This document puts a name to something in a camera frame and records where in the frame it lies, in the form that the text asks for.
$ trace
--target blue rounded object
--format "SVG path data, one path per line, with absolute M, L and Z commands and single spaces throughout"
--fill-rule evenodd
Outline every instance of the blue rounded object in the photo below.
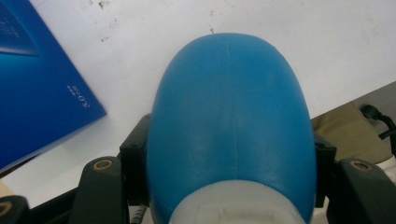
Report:
M 147 177 L 157 224 L 168 223 L 199 188 L 235 179 L 276 189 L 308 222 L 314 139 L 283 56 L 252 35 L 207 35 L 184 47 L 166 69 L 152 109 Z

